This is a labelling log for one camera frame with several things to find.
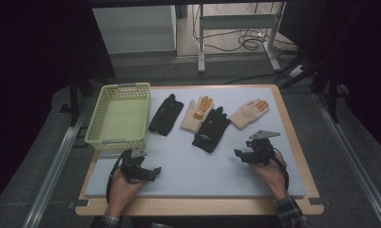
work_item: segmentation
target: black work glove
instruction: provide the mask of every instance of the black work glove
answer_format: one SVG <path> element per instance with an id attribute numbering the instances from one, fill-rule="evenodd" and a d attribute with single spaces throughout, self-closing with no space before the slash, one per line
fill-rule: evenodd
<path id="1" fill-rule="evenodd" d="M 158 108 L 151 124 L 148 126 L 148 130 L 152 132 L 157 131 L 161 135 L 167 136 L 170 130 L 172 130 L 182 109 L 183 103 L 177 102 L 175 95 L 170 94 L 170 96 L 163 101 L 160 108 Z"/>
<path id="2" fill-rule="evenodd" d="M 222 113 L 223 108 L 212 109 L 207 118 L 202 123 L 199 131 L 194 136 L 192 142 L 196 147 L 212 153 L 222 138 L 226 127 L 231 122 L 226 119 L 226 114 Z"/>

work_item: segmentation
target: wooden frame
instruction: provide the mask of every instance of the wooden frame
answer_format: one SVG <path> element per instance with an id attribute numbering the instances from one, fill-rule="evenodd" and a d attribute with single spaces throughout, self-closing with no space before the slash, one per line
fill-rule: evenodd
<path id="1" fill-rule="evenodd" d="M 310 199 L 320 198 L 308 163 L 306 162 L 299 140 L 297 139 L 291 119 L 276 85 L 194 85 L 194 86 L 152 86 L 151 89 L 178 89 L 178 88 L 242 88 L 242 87 L 269 87 L 276 99 L 276 105 L 289 138 L 295 161 L 299 169 L 306 196 L 296 199 L 297 204 L 305 215 L 319 215 L 323 213 L 322 204 L 311 204 Z M 86 206 L 76 206 L 75 212 L 80 216 L 102 216 L 107 207 L 106 199 L 87 198 L 86 185 L 98 160 L 100 152 L 95 151 L 88 168 L 86 179 L 81 190 L 79 200 L 87 202 Z M 241 199 L 151 199 L 136 198 L 124 209 L 126 216 L 255 216 L 275 215 L 276 210 L 271 198 L 241 198 Z"/>

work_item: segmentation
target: beige glove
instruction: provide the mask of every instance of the beige glove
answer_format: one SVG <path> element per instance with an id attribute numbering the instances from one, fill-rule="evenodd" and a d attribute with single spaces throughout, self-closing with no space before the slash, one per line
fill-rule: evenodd
<path id="1" fill-rule="evenodd" d="M 194 105 L 194 103 L 194 100 L 190 101 L 184 119 L 181 122 L 181 129 L 197 133 L 201 123 L 204 122 L 208 113 L 213 108 L 214 101 L 213 99 L 205 96 L 200 97 L 196 105 Z"/>
<path id="2" fill-rule="evenodd" d="M 251 100 L 240 107 L 229 119 L 238 128 L 243 129 L 270 110 L 266 101 Z"/>

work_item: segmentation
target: strap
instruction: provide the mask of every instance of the strap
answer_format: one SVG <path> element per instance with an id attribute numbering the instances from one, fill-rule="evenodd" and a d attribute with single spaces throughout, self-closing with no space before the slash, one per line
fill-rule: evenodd
<path id="1" fill-rule="evenodd" d="M 110 174 L 109 174 L 109 180 L 107 181 L 107 187 L 106 187 L 106 201 L 107 201 L 107 204 L 109 204 L 109 195 L 110 195 L 110 188 L 111 188 L 112 181 L 113 181 L 113 176 L 114 176 L 114 174 L 116 172 L 116 169 L 119 168 L 119 163 L 120 163 L 120 160 L 122 159 L 122 157 L 123 157 L 123 153 L 116 160 L 116 162 L 113 165 L 113 168 L 112 168 L 112 170 L 110 171 Z"/>
<path id="2" fill-rule="evenodd" d="M 287 168 L 282 164 L 281 161 L 278 160 L 277 157 L 273 157 L 273 161 L 275 161 L 279 165 L 279 168 L 281 168 L 282 174 L 284 175 L 284 178 L 285 178 L 285 189 L 288 190 L 288 186 L 290 184 L 290 177 L 288 175 Z"/>

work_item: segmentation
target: laundry basket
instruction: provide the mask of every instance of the laundry basket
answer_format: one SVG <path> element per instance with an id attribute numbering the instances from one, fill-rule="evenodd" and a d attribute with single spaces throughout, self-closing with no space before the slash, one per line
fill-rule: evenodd
<path id="1" fill-rule="evenodd" d="M 86 143 L 97 150 L 146 148 L 150 104 L 148 83 L 103 86 Z"/>

